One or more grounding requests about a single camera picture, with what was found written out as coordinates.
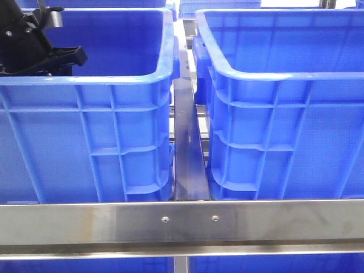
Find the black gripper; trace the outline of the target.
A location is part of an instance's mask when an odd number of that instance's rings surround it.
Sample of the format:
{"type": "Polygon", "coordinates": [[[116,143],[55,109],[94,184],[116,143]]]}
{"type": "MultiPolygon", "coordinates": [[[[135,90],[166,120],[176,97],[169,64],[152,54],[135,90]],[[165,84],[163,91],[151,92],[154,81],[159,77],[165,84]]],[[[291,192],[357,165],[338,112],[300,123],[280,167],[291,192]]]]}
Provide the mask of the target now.
{"type": "Polygon", "coordinates": [[[63,10],[38,1],[24,13],[16,1],[1,1],[1,76],[71,76],[74,65],[85,64],[82,47],[54,47],[44,33],[63,10]]]}

